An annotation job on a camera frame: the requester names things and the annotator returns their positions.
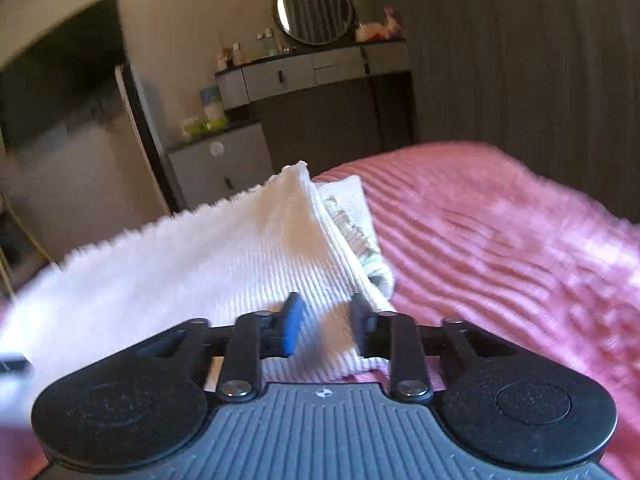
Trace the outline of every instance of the pink bedspread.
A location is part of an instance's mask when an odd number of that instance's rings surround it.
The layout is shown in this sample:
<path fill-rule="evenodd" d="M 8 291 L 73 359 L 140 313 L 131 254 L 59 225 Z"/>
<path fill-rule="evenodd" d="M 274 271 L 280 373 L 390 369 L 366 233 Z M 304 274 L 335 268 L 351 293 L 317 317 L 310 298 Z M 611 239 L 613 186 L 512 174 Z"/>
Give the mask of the pink bedspread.
<path fill-rule="evenodd" d="M 394 267 L 396 309 L 422 324 L 463 317 L 599 381 L 620 412 L 603 464 L 639 479 L 640 230 L 484 145 L 417 146 L 318 180 L 350 174 Z M 33 444 L 0 430 L 0 478 L 44 464 Z"/>

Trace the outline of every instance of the round mirror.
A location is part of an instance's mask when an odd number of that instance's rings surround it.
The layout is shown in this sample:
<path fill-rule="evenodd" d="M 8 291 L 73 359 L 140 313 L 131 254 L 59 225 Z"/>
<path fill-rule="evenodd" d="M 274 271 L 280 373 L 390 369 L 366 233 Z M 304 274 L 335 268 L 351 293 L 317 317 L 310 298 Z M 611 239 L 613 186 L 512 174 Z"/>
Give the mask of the round mirror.
<path fill-rule="evenodd" d="M 351 0 L 274 0 L 276 23 L 294 40 L 308 45 L 326 45 L 343 37 L 351 28 Z"/>

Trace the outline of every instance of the drawer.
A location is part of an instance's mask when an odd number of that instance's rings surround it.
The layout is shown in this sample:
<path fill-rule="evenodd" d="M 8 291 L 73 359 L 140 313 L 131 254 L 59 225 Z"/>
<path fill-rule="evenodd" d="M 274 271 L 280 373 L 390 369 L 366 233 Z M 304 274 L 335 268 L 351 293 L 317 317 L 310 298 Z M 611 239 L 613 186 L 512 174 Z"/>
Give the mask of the drawer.
<path fill-rule="evenodd" d="M 362 60 L 316 69 L 316 81 L 319 85 L 357 79 L 366 75 Z"/>
<path fill-rule="evenodd" d="M 216 80 L 220 88 L 222 106 L 225 110 L 238 108 L 249 102 L 242 70 L 233 70 L 231 72 L 218 74 Z"/>
<path fill-rule="evenodd" d="M 169 160 L 189 209 L 263 184 L 273 174 L 259 123 L 172 152 Z"/>
<path fill-rule="evenodd" d="M 360 64 L 364 64 L 359 46 L 316 52 L 311 54 L 311 62 L 315 69 L 339 65 L 342 63 L 359 62 Z"/>
<path fill-rule="evenodd" d="M 302 90 L 316 85 L 311 56 L 294 56 L 242 69 L 249 101 Z"/>
<path fill-rule="evenodd" d="M 411 72 L 409 51 L 404 42 L 372 44 L 365 49 L 371 75 Z"/>

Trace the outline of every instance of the circular pad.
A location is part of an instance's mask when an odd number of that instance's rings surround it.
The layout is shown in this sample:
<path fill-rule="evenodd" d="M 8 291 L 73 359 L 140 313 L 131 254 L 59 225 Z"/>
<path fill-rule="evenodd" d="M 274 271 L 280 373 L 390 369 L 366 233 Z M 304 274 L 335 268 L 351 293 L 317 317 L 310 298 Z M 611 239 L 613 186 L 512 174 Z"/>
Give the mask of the circular pad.
<path fill-rule="evenodd" d="M 444 393 L 446 428 L 469 452 L 516 469 L 558 469 L 597 456 L 617 413 L 598 383 L 546 360 L 487 361 Z"/>
<path fill-rule="evenodd" d="M 560 388 L 527 381 L 508 384 L 495 401 L 503 414 L 532 426 L 558 422 L 571 409 L 571 399 Z"/>
<path fill-rule="evenodd" d="M 57 460 L 75 468 L 114 470 L 139 467 L 180 449 L 206 413 L 197 384 L 171 373 L 164 360 L 140 359 L 88 367 L 55 382 L 34 403 L 31 422 Z"/>

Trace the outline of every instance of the door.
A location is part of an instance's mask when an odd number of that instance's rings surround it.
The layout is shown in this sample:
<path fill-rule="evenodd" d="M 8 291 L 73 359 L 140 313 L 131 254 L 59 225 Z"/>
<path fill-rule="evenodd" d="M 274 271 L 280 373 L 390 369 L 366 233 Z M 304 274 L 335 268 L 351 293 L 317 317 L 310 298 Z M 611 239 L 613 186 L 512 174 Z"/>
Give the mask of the door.
<path fill-rule="evenodd" d="M 8 154 L 2 188 L 56 260 L 166 213 L 115 81 L 99 105 Z"/>

